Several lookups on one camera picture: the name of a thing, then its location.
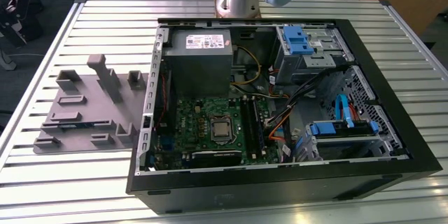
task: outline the green motherboard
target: green motherboard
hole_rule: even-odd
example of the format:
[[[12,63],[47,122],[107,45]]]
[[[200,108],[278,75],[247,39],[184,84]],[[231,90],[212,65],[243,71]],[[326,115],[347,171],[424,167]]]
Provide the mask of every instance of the green motherboard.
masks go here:
[[[244,127],[248,124],[242,116],[242,99],[198,99],[178,101],[176,133],[168,169],[186,169],[179,153],[200,151],[242,151],[240,165],[278,163],[276,145],[264,146],[263,155],[247,153]],[[264,98],[256,101],[259,120],[270,117],[268,102]]]

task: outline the wire bundle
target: wire bundle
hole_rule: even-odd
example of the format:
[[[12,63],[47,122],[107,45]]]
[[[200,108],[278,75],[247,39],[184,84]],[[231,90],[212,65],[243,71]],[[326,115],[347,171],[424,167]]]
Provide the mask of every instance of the wire bundle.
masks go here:
[[[350,64],[347,65],[340,65],[339,67],[336,68],[330,68],[330,69],[326,69],[323,70],[318,75],[315,75],[311,79],[308,79],[308,81],[306,81],[300,86],[299,88],[296,89],[296,91],[294,92],[294,94],[291,95],[288,101],[287,101],[287,104],[286,104],[286,107],[284,109],[280,111],[280,113],[278,115],[275,115],[268,121],[267,123],[272,123],[275,122],[279,118],[282,118],[280,122],[276,124],[276,127],[274,128],[271,134],[270,134],[270,139],[272,140],[283,140],[284,141],[284,138],[282,137],[276,137],[274,136],[275,134],[275,131],[279,129],[279,127],[282,126],[282,124],[286,122],[287,118],[290,117],[291,115],[291,112],[292,112],[292,108],[295,107],[296,103],[298,103],[298,100],[300,97],[303,97],[307,93],[310,93],[315,88],[316,88],[316,85],[319,84],[320,80],[331,73],[335,73],[335,72],[340,72],[340,71],[344,71],[347,70],[348,68],[351,67]]]

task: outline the sticker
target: sticker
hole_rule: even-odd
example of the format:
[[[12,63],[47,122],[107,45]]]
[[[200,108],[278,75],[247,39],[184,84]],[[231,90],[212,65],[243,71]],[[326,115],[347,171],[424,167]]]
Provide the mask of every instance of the sticker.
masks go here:
[[[287,154],[287,156],[290,157],[290,155],[291,155],[291,149],[288,148],[288,146],[286,144],[283,145],[282,150]]]
[[[187,36],[187,49],[214,49],[224,48],[224,35],[188,35]]]
[[[310,45],[311,45],[312,47],[322,47],[322,43],[320,43],[320,41],[310,41]]]
[[[270,83],[275,85],[275,76],[270,76]]]

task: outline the yellow wire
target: yellow wire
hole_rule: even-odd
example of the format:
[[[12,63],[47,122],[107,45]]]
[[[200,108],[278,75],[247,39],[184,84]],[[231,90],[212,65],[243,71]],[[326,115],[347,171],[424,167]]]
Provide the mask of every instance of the yellow wire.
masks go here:
[[[255,57],[255,55],[250,52],[250,50],[247,50],[244,47],[239,46],[239,48],[242,48],[252,57],[252,59],[255,60],[255,62],[258,63],[258,67],[259,67],[259,71],[258,71],[258,74],[255,75],[255,77],[248,80],[248,81],[240,81],[240,82],[231,82],[231,84],[236,84],[236,85],[243,85],[243,84],[248,84],[251,82],[254,82],[259,77],[260,77],[260,74],[262,74],[262,65],[260,65],[260,62],[258,60],[258,58]]]

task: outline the power supply label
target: power supply label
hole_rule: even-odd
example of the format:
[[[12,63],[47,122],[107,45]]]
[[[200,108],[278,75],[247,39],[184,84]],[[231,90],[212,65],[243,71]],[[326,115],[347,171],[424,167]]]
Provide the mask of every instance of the power supply label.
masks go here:
[[[214,48],[224,48],[224,35],[188,35],[187,36],[187,49],[214,49]]]

